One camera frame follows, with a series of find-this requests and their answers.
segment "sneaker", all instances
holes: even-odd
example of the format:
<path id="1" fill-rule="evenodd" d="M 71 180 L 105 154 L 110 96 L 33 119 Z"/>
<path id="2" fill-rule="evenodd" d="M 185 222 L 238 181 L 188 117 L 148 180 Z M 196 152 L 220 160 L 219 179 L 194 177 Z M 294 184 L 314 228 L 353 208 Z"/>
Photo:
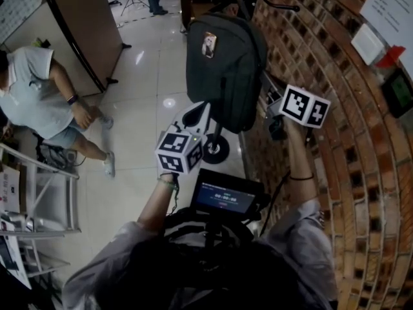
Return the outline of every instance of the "sneaker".
<path id="1" fill-rule="evenodd" d="M 105 161 L 103 161 L 103 166 L 105 167 L 105 174 L 113 179 L 115 178 L 115 154 L 109 152 Z"/>
<path id="2" fill-rule="evenodd" d="M 154 15 L 166 15 L 168 13 L 168 10 L 162 9 L 158 12 L 154 12 Z"/>
<path id="3" fill-rule="evenodd" d="M 111 129 L 114 126 L 114 119 L 110 116 L 103 115 L 99 118 L 99 121 L 101 122 L 102 126 L 107 130 Z"/>

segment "sticker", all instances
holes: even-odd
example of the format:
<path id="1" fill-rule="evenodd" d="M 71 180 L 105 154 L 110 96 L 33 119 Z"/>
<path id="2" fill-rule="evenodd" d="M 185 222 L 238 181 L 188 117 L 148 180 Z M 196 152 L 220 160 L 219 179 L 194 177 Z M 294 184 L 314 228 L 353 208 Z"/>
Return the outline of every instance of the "sticker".
<path id="1" fill-rule="evenodd" d="M 210 32 L 205 32 L 204 43 L 202 45 L 202 54 L 212 59 L 214 57 L 216 44 L 217 37 Z"/>

